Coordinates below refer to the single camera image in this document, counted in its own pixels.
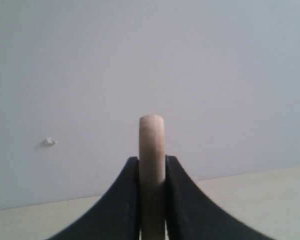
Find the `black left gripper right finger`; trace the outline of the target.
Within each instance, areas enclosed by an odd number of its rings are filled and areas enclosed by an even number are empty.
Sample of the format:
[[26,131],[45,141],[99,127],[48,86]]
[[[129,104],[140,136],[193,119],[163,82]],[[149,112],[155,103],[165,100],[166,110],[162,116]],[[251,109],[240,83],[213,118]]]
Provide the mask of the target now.
[[179,160],[165,157],[165,220],[170,240],[268,240],[212,201]]

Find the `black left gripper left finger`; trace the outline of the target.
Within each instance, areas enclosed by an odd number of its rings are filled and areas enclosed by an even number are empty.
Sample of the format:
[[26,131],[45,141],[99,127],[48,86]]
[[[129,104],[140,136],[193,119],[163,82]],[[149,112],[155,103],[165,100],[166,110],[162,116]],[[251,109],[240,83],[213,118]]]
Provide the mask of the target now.
[[139,160],[129,157],[107,192],[51,240],[138,240],[141,228]]

